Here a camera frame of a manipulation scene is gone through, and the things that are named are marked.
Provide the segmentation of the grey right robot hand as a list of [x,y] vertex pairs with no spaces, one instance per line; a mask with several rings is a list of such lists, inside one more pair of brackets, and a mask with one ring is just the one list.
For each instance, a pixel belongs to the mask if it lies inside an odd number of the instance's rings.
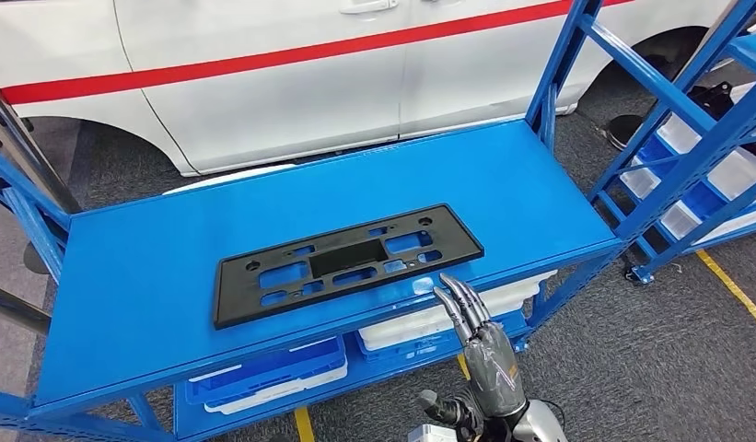
[[468,284],[445,273],[433,292],[447,312],[462,344],[465,366],[470,373],[467,397],[441,399],[432,390],[416,398],[433,419],[459,425],[467,415],[475,419],[502,418],[516,421],[529,400],[518,373],[514,347],[500,323],[493,320],[480,295]]

